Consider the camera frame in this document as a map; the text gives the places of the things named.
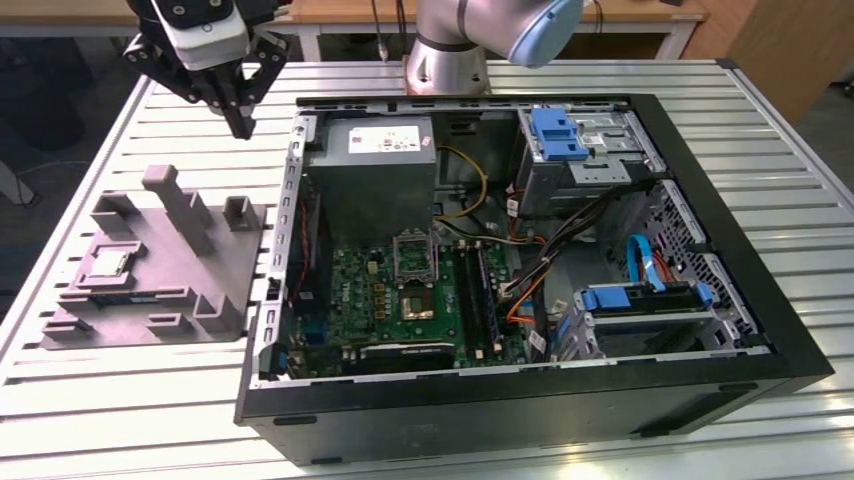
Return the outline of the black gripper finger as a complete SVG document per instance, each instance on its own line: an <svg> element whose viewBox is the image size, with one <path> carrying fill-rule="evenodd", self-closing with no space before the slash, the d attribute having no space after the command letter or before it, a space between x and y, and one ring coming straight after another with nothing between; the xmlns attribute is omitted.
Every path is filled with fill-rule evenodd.
<svg viewBox="0 0 854 480"><path fill-rule="evenodd" d="M231 134L242 138L242 111L238 86L239 63L226 62L201 71L187 70L175 57L139 34L126 52L125 59L150 79L171 90L187 102L205 102L211 111L229 124Z"/></svg>
<svg viewBox="0 0 854 480"><path fill-rule="evenodd" d="M258 59L258 69L250 77L243 75L238 66L237 112L238 121L233 126L233 134L239 139L250 139L255 129L253 110L262 102L278 75L287 64L290 46L285 37L267 30L255 30L251 41L251 53Z"/></svg>

